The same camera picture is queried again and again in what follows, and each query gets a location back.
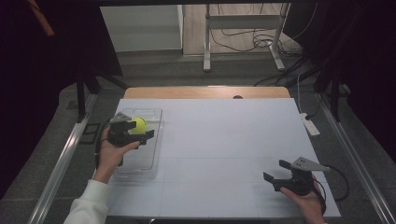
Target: yellow tennis ball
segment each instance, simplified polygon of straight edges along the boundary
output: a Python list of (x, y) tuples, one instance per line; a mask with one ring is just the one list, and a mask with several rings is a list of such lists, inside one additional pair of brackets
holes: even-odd
[(134, 117), (132, 121), (136, 122), (136, 127), (130, 130), (132, 134), (142, 134), (146, 132), (148, 124), (144, 119), (140, 117)]

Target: white wall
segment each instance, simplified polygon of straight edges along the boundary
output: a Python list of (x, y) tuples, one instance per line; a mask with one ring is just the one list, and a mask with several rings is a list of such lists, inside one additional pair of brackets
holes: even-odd
[(116, 52), (182, 49), (178, 6), (101, 7)]

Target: white table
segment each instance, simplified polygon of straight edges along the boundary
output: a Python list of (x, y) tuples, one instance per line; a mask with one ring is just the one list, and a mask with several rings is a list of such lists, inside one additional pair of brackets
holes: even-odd
[[(124, 108), (161, 108), (155, 178), (110, 180), (109, 215), (132, 218), (301, 217), (262, 172), (290, 178), (278, 160), (318, 161), (293, 99), (122, 99)], [(323, 173), (325, 217), (340, 217)]]

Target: person's hand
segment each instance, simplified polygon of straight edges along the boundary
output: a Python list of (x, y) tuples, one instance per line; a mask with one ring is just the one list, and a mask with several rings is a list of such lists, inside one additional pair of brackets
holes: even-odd
[(106, 128), (101, 136), (101, 149), (99, 166), (93, 177), (93, 180), (108, 183), (116, 167), (120, 164), (122, 156), (128, 151), (140, 146), (139, 142), (133, 142), (125, 147), (115, 147), (107, 141), (107, 135), (110, 128)]
[[(318, 183), (314, 181), (315, 188), (320, 192), (318, 188)], [(321, 204), (318, 196), (314, 193), (314, 191), (309, 192), (305, 196), (299, 196), (295, 194), (293, 191), (285, 188), (280, 188), (283, 194), (288, 196), (288, 198), (292, 199), (295, 203), (297, 203), (300, 211), (303, 213), (303, 216), (308, 224), (323, 224), (325, 220), (323, 215), (321, 214)]]

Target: transparent tray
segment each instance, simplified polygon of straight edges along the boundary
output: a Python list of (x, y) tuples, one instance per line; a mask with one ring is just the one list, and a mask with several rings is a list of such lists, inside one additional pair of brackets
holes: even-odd
[(154, 130), (154, 137), (145, 145), (127, 152), (123, 164), (113, 174), (114, 181), (131, 181), (140, 178), (153, 178), (157, 174), (158, 156), (163, 134), (163, 111), (160, 108), (125, 108), (121, 111), (131, 118), (140, 117), (148, 125), (147, 131)]

